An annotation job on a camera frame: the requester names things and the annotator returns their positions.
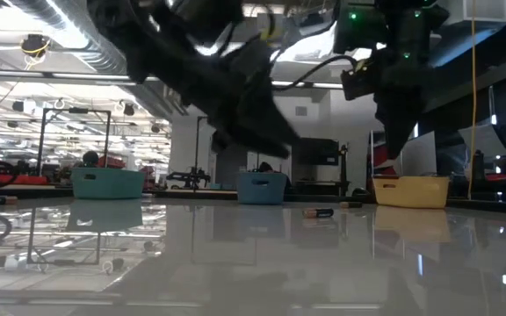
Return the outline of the grey monitor back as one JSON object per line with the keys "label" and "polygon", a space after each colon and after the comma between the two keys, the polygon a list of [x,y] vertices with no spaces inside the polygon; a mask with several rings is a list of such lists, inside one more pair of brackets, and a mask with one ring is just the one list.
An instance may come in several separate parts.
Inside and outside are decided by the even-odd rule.
{"label": "grey monitor back", "polygon": [[506,142],[502,129],[491,123],[459,129],[459,135],[466,144],[469,154],[480,150],[485,158],[506,156]]}

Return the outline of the black bottle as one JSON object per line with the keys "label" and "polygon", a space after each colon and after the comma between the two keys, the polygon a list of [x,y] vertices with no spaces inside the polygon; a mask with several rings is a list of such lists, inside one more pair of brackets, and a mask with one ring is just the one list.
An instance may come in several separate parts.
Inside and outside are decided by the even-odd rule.
{"label": "black bottle", "polygon": [[484,154],[476,149],[472,161],[472,178],[474,181],[485,180]]}

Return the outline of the silver ceiling air duct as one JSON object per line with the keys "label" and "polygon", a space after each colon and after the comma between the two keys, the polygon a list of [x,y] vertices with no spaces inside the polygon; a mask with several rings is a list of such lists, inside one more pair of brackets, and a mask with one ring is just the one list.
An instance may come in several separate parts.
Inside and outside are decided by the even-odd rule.
{"label": "silver ceiling air duct", "polygon": [[43,33],[72,49],[83,63],[100,75],[124,75],[124,55],[102,37],[90,20],[86,0],[4,0],[42,23]]}

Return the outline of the black background monitor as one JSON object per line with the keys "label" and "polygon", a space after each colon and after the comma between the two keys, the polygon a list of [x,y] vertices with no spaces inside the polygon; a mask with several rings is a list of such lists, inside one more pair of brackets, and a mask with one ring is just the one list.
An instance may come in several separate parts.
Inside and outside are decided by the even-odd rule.
{"label": "black background monitor", "polygon": [[297,164],[336,166],[339,163],[339,143],[330,139],[300,138],[292,146],[292,160]]}

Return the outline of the white ceiling box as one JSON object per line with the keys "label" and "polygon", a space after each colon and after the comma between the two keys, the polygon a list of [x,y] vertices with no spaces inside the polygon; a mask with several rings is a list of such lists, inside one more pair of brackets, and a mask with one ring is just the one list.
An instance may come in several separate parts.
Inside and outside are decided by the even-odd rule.
{"label": "white ceiling box", "polygon": [[450,12],[446,24],[506,25],[506,0],[445,0]]}

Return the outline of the blue-grey plastic bin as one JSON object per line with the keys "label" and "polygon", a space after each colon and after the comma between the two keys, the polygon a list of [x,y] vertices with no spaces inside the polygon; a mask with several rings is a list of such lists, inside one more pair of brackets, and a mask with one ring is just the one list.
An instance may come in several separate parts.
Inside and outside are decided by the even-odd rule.
{"label": "blue-grey plastic bin", "polygon": [[241,172],[237,199],[242,205],[282,205],[287,176],[278,172]]}

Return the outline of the black yellow ceiling reel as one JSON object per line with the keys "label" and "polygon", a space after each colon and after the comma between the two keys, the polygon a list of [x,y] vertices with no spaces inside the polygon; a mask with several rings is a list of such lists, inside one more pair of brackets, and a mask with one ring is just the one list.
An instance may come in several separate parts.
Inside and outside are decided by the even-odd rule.
{"label": "black yellow ceiling reel", "polygon": [[41,58],[46,54],[50,44],[51,41],[41,34],[28,34],[19,46],[24,54],[33,58]]}

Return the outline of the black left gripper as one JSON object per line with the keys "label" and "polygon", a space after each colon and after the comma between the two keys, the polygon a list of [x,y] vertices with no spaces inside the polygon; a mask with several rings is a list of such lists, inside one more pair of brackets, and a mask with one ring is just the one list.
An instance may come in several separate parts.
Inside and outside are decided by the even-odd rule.
{"label": "black left gripper", "polygon": [[288,157],[289,150],[280,143],[294,143],[299,138],[275,104],[271,54],[266,41],[250,39],[238,47],[220,46],[208,56],[208,61],[229,80],[229,94],[208,119],[216,129],[211,142],[216,154],[241,146],[260,154]]}

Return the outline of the black metal frame stand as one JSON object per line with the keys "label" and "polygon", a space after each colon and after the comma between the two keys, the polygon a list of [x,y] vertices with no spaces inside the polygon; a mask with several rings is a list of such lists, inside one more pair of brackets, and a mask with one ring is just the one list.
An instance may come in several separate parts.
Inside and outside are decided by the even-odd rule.
{"label": "black metal frame stand", "polygon": [[200,126],[201,126],[201,121],[204,119],[205,117],[203,116],[197,116],[197,121],[196,121],[196,131],[195,131],[195,152],[194,152],[194,175],[197,175],[198,174],[198,169],[199,169],[199,131],[200,131]]}
{"label": "black metal frame stand", "polygon": [[106,124],[105,124],[105,147],[104,147],[104,158],[105,158],[105,167],[108,166],[108,152],[109,152],[109,135],[110,135],[110,126],[112,122],[112,112],[108,110],[92,110],[87,108],[80,108],[80,107],[72,107],[66,109],[56,109],[56,108],[43,108],[42,109],[42,119],[40,123],[40,133],[39,133],[39,148],[38,148],[38,154],[37,154],[37,164],[36,164],[36,172],[38,176],[42,175],[41,168],[42,168],[42,155],[43,155],[43,149],[44,149],[44,139],[45,139],[45,132],[46,132],[46,125],[50,122],[50,120],[47,120],[47,114],[51,111],[55,113],[62,113],[64,111],[67,111],[69,113],[73,114],[88,114],[88,113],[104,113],[107,117]]}

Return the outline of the white monitor back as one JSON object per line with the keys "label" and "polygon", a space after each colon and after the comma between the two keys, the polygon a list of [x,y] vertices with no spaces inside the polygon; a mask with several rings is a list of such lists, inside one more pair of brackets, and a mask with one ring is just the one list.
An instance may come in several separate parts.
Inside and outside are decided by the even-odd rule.
{"label": "white monitor back", "polygon": [[437,173],[435,133],[430,132],[409,140],[401,152],[404,176],[431,176]]}

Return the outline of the teal plastic bin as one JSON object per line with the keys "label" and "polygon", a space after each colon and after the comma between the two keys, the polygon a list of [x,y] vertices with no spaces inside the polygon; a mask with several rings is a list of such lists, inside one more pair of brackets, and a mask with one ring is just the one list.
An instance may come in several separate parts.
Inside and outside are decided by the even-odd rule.
{"label": "teal plastic bin", "polygon": [[126,169],[75,168],[71,181],[75,198],[133,199],[141,197],[145,176]]}

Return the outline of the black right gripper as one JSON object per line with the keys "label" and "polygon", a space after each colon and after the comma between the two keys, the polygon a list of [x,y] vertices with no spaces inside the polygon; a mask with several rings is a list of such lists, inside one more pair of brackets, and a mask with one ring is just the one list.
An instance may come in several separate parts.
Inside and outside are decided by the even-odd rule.
{"label": "black right gripper", "polygon": [[[423,114],[424,97],[431,82],[431,66],[411,53],[390,48],[375,50],[373,59],[378,67],[375,118],[384,127],[387,158],[396,159]],[[396,145],[395,115],[391,108],[397,107],[401,108],[398,110]]]}

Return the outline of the yellow plastic bin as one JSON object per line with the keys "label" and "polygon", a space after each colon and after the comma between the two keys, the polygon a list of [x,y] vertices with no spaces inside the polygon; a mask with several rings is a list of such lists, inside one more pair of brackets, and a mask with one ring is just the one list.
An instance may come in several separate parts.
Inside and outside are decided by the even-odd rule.
{"label": "yellow plastic bin", "polygon": [[450,179],[441,176],[375,176],[372,179],[379,205],[442,209]]}

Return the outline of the black office desk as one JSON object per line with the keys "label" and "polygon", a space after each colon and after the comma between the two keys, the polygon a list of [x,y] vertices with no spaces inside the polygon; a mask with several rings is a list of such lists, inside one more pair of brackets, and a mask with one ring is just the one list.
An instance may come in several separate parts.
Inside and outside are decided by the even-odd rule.
{"label": "black office desk", "polygon": [[451,178],[448,198],[451,199],[467,199],[504,202],[506,203],[506,181],[489,182],[472,181],[472,186],[469,186],[469,181],[464,176],[454,176]]}

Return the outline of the red tray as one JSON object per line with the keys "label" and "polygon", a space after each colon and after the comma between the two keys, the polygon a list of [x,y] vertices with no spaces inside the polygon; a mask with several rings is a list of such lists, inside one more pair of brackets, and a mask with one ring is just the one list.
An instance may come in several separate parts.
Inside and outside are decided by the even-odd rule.
{"label": "red tray", "polygon": [[49,185],[45,176],[18,175],[0,175],[0,183],[21,184],[21,185]]}

